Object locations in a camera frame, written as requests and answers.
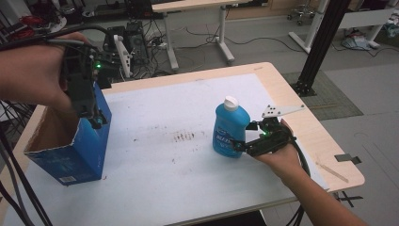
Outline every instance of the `blue cardboard box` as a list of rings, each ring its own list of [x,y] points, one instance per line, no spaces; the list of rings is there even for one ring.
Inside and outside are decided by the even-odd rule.
[[[46,107],[35,135],[24,154],[62,185],[100,180],[112,114],[103,93],[95,85],[98,107],[107,119],[101,129],[87,119]]]

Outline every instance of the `electronic equipment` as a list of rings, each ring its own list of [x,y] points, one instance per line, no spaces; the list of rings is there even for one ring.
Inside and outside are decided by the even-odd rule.
[[[134,65],[148,64],[150,61],[142,22],[129,22],[126,25],[124,37],[126,39],[126,49],[132,55]]]
[[[100,52],[97,47],[79,40],[56,39],[57,37],[86,29],[97,29],[106,34],[106,50]],[[102,74],[102,66],[107,65],[108,70],[114,72],[119,72],[120,68],[122,68],[128,77],[132,74],[130,72],[130,59],[132,56],[129,55],[122,41],[122,36],[114,35],[110,30],[97,25],[88,25],[8,42],[0,46],[0,51],[43,42],[66,46],[61,74],[68,82],[67,94],[72,100],[72,106],[77,116],[79,118],[87,118],[94,129],[99,129],[106,121],[104,121],[101,110],[97,107],[93,84],[95,81],[104,79],[99,79],[98,76]]]
[[[258,156],[264,153],[273,153],[288,143],[295,144],[296,137],[291,129],[280,123],[278,116],[289,114],[304,109],[305,106],[271,106],[262,114],[262,121],[250,122],[247,130],[262,130],[259,138],[248,143],[241,140],[231,140],[231,145],[237,152],[245,152],[251,156]]]

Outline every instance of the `table surface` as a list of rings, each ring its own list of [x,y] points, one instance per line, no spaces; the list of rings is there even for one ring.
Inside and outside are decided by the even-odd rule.
[[[158,77],[153,79],[139,80],[114,84],[112,89],[105,89],[105,95],[128,92],[131,90],[147,90],[158,87],[184,84],[203,79],[223,78],[237,74],[254,73],[261,81],[262,86],[272,97],[275,105],[303,105],[303,102],[291,87],[285,82],[279,72],[270,63],[257,63],[243,66],[215,69],[196,73],[176,74],[167,77]],[[38,107],[31,120],[26,126],[17,146],[14,149],[16,158],[24,170],[29,165],[29,160],[24,156],[24,147],[34,133],[34,129],[39,123],[40,116],[44,107]],[[333,140],[333,138],[324,129],[321,123],[312,115],[309,109],[305,109],[295,114],[286,115],[284,119],[290,124],[295,135],[300,140],[301,145],[305,147],[308,155],[315,163],[323,179],[329,187],[329,192],[347,189],[354,186],[361,186],[364,183],[364,177],[352,162],[337,162],[335,154],[342,154],[343,150]],[[3,170],[0,179],[6,189],[11,191],[12,185],[8,176],[8,171]],[[259,207],[267,207],[282,202],[263,203]],[[4,220],[8,204],[5,201],[0,202],[0,222]]]
[[[183,0],[164,4],[152,5],[154,12],[169,12],[190,10],[196,8],[213,8],[232,4],[246,3],[249,0]]]

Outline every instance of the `black cable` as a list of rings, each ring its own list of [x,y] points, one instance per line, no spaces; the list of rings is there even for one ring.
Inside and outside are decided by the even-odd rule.
[[[305,155],[300,150],[298,144],[295,142],[295,138],[292,135],[291,135],[291,143],[294,145],[294,147],[298,153],[298,157],[301,162],[302,169],[305,170],[305,172],[311,177],[311,170],[309,169],[309,165],[308,165],[308,162],[306,161]],[[287,226],[290,225],[294,219],[295,219],[295,222],[294,222],[293,226],[299,226],[304,214],[305,214],[305,209],[303,208],[302,205],[299,205],[296,213],[291,218],[291,220],[288,222]]]
[[[214,34],[213,36],[211,36],[211,34],[210,34],[209,32],[208,32],[208,34],[201,34],[201,35],[206,35],[206,36],[208,36],[208,38],[206,38],[206,42],[205,42],[205,43],[200,44],[200,45],[197,45],[197,46],[185,46],[185,47],[179,47],[179,48],[180,48],[180,49],[196,49],[196,48],[199,48],[199,47],[201,47],[201,46],[207,45],[207,44],[209,44],[209,43],[215,43],[215,42],[213,42],[213,40],[217,37],[217,31],[219,30],[219,28],[220,28],[220,27],[217,28],[217,30],[216,30],[216,32],[215,32],[215,34]],[[185,28],[185,30],[186,30],[187,33],[189,33],[189,34],[197,35],[197,34],[194,34],[194,33],[190,33],[190,32],[188,31],[187,27]]]
[[[11,159],[12,164],[14,165],[15,170],[18,173],[18,176],[21,179],[21,183],[24,186],[24,189],[26,191],[27,196],[29,197],[29,200],[32,202],[33,206],[35,207],[38,215],[40,216],[41,220],[43,221],[44,225],[53,225],[48,218],[47,214],[45,213],[43,207],[41,206],[41,203],[36,196],[35,192],[32,189],[32,186],[29,184],[27,181],[23,170],[21,169],[21,166],[18,164],[17,159],[15,158],[14,154],[12,153],[11,148],[9,147],[7,138],[5,136],[5,133],[3,129],[0,127],[0,140],[3,142],[3,146],[5,147],[6,151],[8,152],[8,156]]]
[[[20,192],[20,189],[18,188],[17,178],[15,177],[14,170],[12,169],[12,166],[11,166],[11,164],[8,161],[8,155],[1,148],[0,148],[0,155],[3,158],[3,161],[5,162],[5,164],[6,164],[7,168],[8,168],[9,176],[11,178],[12,185],[14,186],[15,196],[17,197],[19,208],[20,208],[21,213],[24,216],[24,220],[26,221],[26,225],[33,225],[32,221],[30,220],[29,215],[27,214],[26,209],[24,207],[24,202],[23,202],[23,199],[21,197],[21,192]]]
[[[380,49],[378,50],[375,54],[371,53],[370,50],[365,49],[364,47],[361,46],[355,46],[355,47],[343,47],[343,49],[338,49],[334,44],[331,43],[331,46],[338,52],[340,51],[345,51],[345,50],[358,50],[358,51],[364,51],[367,52],[370,56],[372,57],[376,57],[381,51],[385,51],[385,50],[394,50],[396,52],[399,52],[398,49],[395,48],[384,48],[384,49]]]
[[[18,214],[20,219],[23,221],[24,225],[28,225],[21,208],[18,206],[17,202],[15,202],[11,198],[11,196],[8,194],[8,192],[4,188],[3,183],[1,181],[0,181],[0,193],[3,195],[3,197],[6,199],[6,201],[12,206],[12,208],[14,208],[15,212]]]
[[[82,31],[82,30],[99,30],[105,33],[105,35],[107,37],[109,37],[109,39],[112,39],[112,34],[110,33],[110,31],[108,31],[107,29],[98,26],[98,25],[82,25],[82,26],[77,26],[77,27],[72,27],[72,28],[68,28],[68,29],[64,29],[64,30],[60,30],[58,32],[54,32],[54,33],[49,33],[49,34],[43,34],[43,35],[38,35],[38,36],[34,36],[34,37],[29,37],[23,40],[15,40],[13,42],[7,42],[3,45],[0,46],[0,51],[4,51],[4,50],[9,50],[9,49],[14,49],[14,48],[18,48],[18,47],[22,47],[22,46],[26,46],[26,45],[31,45],[31,44],[36,44],[36,43],[40,43],[40,42],[46,42],[48,40],[51,39],[55,39],[57,37],[60,36],[64,36],[64,35],[68,35],[71,34],[73,32],[76,31]],[[109,43],[111,45],[111,47],[113,47],[113,45],[115,45],[115,43],[113,41],[110,41]]]
[[[158,24],[156,23],[156,21],[155,21],[155,20],[153,20],[153,22],[155,23],[155,26],[156,26],[156,28],[158,29],[158,31],[159,31],[159,34],[160,34],[161,38],[162,38],[162,37],[164,37],[164,35],[162,34],[162,31],[161,31],[161,29],[159,29],[159,26],[158,26]]]
[[[152,19],[150,19],[150,25],[149,25],[149,28],[147,28],[146,33],[144,33],[144,37],[147,36],[147,34],[149,33],[151,27],[152,27]]]
[[[191,35],[198,35],[198,36],[208,36],[208,35],[209,35],[209,34],[194,33],[194,32],[189,31],[187,28],[185,29],[185,31],[186,31],[188,34],[191,34]],[[234,41],[234,40],[231,40],[231,39],[227,38],[226,36],[225,36],[225,39],[226,39],[226,40],[229,40],[229,41],[230,41],[231,43],[233,43],[233,44],[238,44],[238,45],[241,45],[241,44],[248,44],[248,43],[251,43],[251,42],[253,42],[253,41],[255,41],[255,40],[275,40],[275,41],[278,41],[278,42],[282,43],[283,45],[285,45],[288,49],[290,49],[290,50],[292,50],[292,51],[295,51],[295,52],[298,52],[298,53],[302,53],[302,52],[303,52],[303,50],[296,50],[296,49],[294,49],[294,48],[291,48],[291,47],[290,47],[289,45],[287,45],[284,41],[278,40],[278,39],[274,39],[274,38],[260,37],[260,38],[256,38],[256,39],[253,39],[253,40],[247,40],[247,41],[245,41],[245,42]]]

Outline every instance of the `desk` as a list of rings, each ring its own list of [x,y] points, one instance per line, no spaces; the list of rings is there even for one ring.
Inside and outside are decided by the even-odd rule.
[[[104,94],[107,98],[112,98],[113,95],[127,93],[132,90],[155,91],[155,89],[161,87],[171,87],[173,89],[174,87],[172,86],[179,86],[186,83],[197,83],[197,86],[207,87],[207,84],[203,83],[203,81],[213,80],[214,78],[230,79],[231,77],[235,77],[237,74],[254,74],[256,79],[259,79],[257,80],[259,81],[258,85],[267,90],[275,105],[303,105],[301,99],[297,97],[279,72],[270,63],[249,64],[203,72],[183,73],[167,77],[157,77],[134,82],[119,83],[114,84],[112,89],[105,89]],[[136,100],[132,100],[132,107],[135,106],[135,101]],[[119,102],[112,100],[110,103],[111,110],[118,105],[120,105]],[[283,196],[281,196],[282,198],[278,199],[270,199],[273,198],[274,195],[265,194],[266,191],[269,190],[269,187],[274,189],[274,192],[276,192],[277,190],[284,189],[284,186],[283,184],[279,184],[279,179],[274,177],[270,169],[264,164],[257,162],[245,154],[238,161],[236,161],[213,152],[210,145],[212,140],[210,136],[212,135],[213,128],[208,128],[207,131],[196,131],[194,128],[185,128],[182,130],[181,127],[175,126],[172,131],[175,131],[176,128],[180,129],[176,131],[176,140],[171,140],[171,145],[174,147],[174,149],[172,148],[171,150],[168,150],[170,153],[166,158],[167,161],[156,157],[156,155],[134,155],[134,158],[129,158],[128,162],[123,159],[116,160],[116,158],[114,158],[112,155],[117,154],[117,152],[119,152],[118,154],[126,154],[127,151],[125,151],[124,148],[121,148],[116,141],[116,137],[120,136],[121,133],[112,134],[113,132],[110,132],[110,139],[108,141],[108,148],[105,157],[103,175],[104,179],[97,182],[84,183],[69,187],[61,186],[56,180],[47,175],[44,171],[40,171],[35,164],[29,163],[27,157],[23,156],[24,147],[34,133],[33,128],[35,128],[39,123],[43,108],[44,107],[39,106],[34,112],[32,119],[29,121],[20,141],[14,149],[14,153],[22,167],[25,170],[27,169],[27,178],[31,180],[31,184],[37,191],[39,200],[43,204],[50,218],[52,220],[60,220],[59,222],[63,222],[64,225],[73,224],[68,222],[71,220],[71,218],[74,220],[76,225],[190,224],[193,222],[201,222],[212,218],[221,218],[256,209],[262,209],[281,203],[295,201],[294,195],[285,191]],[[153,106],[152,109],[159,112],[159,116],[162,120],[162,113],[164,111],[157,108],[157,106]],[[210,109],[210,112],[213,115],[215,113],[215,109]],[[111,124],[111,131],[113,130],[112,127],[122,127],[124,130],[124,124],[128,123],[124,119],[122,119],[122,121],[118,121],[116,120],[117,118],[118,115],[114,114],[113,122]],[[364,183],[363,176],[352,164],[352,162],[337,162],[335,160],[334,155],[342,154],[343,150],[332,139],[320,122],[312,115],[309,109],[286,115],[284,116],[284,119],[290,124],[298,140],[301,142],[301,145],[304,149],[306,149],[311,160],[316,164],[315,166],[318,168],[318,171],[329,187],[329,192],[339,191],[354,186],[361,186]],[[135,120],[135,127],[148,127],[153,131],[157,131],[157,134],[162,136],[165,133],[165,125],[167,123],[168,125],[174,124],[172,119],[168,119],[167,122],[165,121],[163,121],[163,124],[160,124],[158,120],[153,124],[146,125],[140,124],[138,120]],[[142,133],[141,130],[137,128],[133,133],[128,132],[127,130],[126,133],[130,133],[131,135]],[[185,157],[180,157],[176,155],[176,150],[179,149],[179,147],[184,143],[178,142],[179,137],[187,139],[204,138],[208,140],[209,147],[207,147],[206,150],[202,149],[205,151],[203,153],[198,152],[200,147],[190,147],[189,149],[186,149],[187,152],[185,153]],[[152,152],[156,152],[159,147],[166,147],[166,145],[168,145],[168,139],[158,140],[156,138],[152,139],[150,137],[149,141],[152,141],[153,143]],[[140,144],[139,140],[132,140],[132,146],[136,146],[138,148],[140,145],[141,147],[144,146],[143,143]],[[194,165],[198,165],[199,163],[203,164],[203,161],[201,160],[201,158],[204,156],[203,154],[212,156],[212,161],[207,161],[206,163],[209,164],[207,165],[209,169],[218,167],[219,170],[212,171],[212,173],[204,173],[203,171],[202,174],[197,173],[195,174],[196,176],[193,176],[193,173],[196,173],[197,167]],[[182,168],[181,165],[179,165],[183,164],[187,167],[187,162],[183,161],[185,159],[189,159],[188,165],[190,168]],[[136,166],[136,164],[141,164],[140,166],[142,169],[124,172],[126,171],[126,164],[132,164],[134,166]],[[178,185],[169,184],[167,176],[158,176],[163,173],[163,171],[160,170],[151,172],[150,174],[148,173],[147,180],[144,181],[144,183],[142,181],[143,178],[136,181],[136,176],[140,176],[140,172],[151,170],[154,167],[160,168],[163,171],[169,171],[172,169],[173,175],[170,174],[169,176],[175,177],[175,173],[178,174],[178,179],[181,179],[182,181],[188,180],[188,186],[190,186],[191,189],[182,189]],[[223,169],[235,170],[234,172],[226,172],[223,171]],[[115,182],[112,181],[115,177],[115,175],[113,175],[114,172],[125,173],[125,175],[132,175],[133,177],[129,176],[129,178],[126,178],[125,180],[119,180]],[[220,183],[219,181],[214,180],[219,175],[230,175],[230,177],[238,178],[238,180],[230,180],[226,178],[226,181]],[[215,184],[199,184],[199,181],[203,178],[206,180],[210,179],[211,181],[214,180]],[[8,172],[6,170],[4,170],[4,172],[1,174],[0,179],[7,186],[7,189],[11,190],[11,182],[9,181]],[[249,179],[251,183],[254,182],[252,179],[256,179],[256,182],[262,181],[264,185],[249,186],[248,184],[241,183],[247,179]],[[214,189],[216,186],[217,190],[214,191],[215,194],[211,197],[211,200],[210,197],[204,196],[205,194],[209,194],[209,191]],[[101,189],[112,191],[113,196],[123,196],[123,198],[126,196],[126,198],[115,203],[112,196],[106,197],[101,195],[99,193],[99,190]],[[159,193],[159,191],[162,189],[165,189],[167,192]],[[135,197],[135,194],[141,194],[140,192],[147,193],[147,195],[150,194],[150,197],[147,198],[147,202],[137,202],[135,200],[141,199],[141,197]],[[151,195],[156,196],[159,199],[157,199],[156,202],[152,202],[150,201],[152,198]],[[79,200],[84,199],[88,199],[88,202],[86,203],[87,206],[80,206],[76,204],[76,202],[79,202]],[[6,202],[0,202],[0,214],[4,215],[7,209],[8,205]],[[61,210],[67,213],[66,216],[60,214]],[[122,210],[122,217],[119,217],[120,210]],[[13,210],[12,208],[9,208],[7,215],[8,219],[10,218],[9,215],[12,214]]]
[[[226,5],[246,3],[248,0],[183,0],[172,3],[153,5],[154,12],[164,14],[164,23],[168,39],[168,57],[170,67],[173,71],[179,70],[176,56],[173,51],[170,29],[174,25],[207,24],[219,22],[219,37],[216,38],[217,45],[225,55],[228,63],[234,61],[234,56],[224,42]]]

